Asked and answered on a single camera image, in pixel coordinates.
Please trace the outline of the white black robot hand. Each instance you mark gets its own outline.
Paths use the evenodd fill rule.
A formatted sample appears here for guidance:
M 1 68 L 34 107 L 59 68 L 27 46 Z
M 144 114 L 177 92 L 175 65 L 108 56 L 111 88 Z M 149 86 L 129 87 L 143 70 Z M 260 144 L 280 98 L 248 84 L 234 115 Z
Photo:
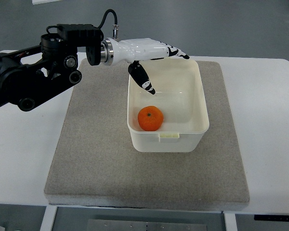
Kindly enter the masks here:
M 167 57 L 181 57 L 189 59 L 189 56 L 180 49 L 149 38 L 138 38 L 115 41 L 109 39 L 110 47 L 107 49 L 108 58 L 106 63 L 109 65 L 126 61 L 130 65 L 128 73 L 134 82 L 150 94 L 156 93 L 152 87 L 149 76 L 140 61 L 160 60 Z

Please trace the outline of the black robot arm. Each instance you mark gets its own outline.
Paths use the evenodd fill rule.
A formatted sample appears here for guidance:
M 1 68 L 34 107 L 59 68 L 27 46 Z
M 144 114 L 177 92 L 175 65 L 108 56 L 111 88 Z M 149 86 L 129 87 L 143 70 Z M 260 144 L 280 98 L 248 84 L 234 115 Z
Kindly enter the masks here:
M 48 26 L 39 45 L 0 52 L 0 107 L 17 105 L 31 111 L 78 84 L 78 48 L 86 49 L 89 63 L 102 60 L 102 25 L 57 24 Z

